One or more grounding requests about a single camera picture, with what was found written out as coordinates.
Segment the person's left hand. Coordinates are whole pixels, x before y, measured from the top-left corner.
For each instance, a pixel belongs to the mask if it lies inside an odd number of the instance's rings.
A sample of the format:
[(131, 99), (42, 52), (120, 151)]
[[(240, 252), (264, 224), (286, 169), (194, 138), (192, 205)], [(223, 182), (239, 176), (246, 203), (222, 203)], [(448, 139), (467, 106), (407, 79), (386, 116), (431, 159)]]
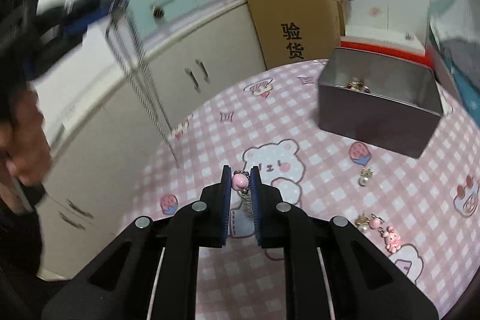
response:
[(13, 120), (1, 124), (1, 187), (18, 179), (25, 186), (39, 184), (51, 165), (50, 148), (43, 131), (44, 117), (35, 91), (16, 96)]

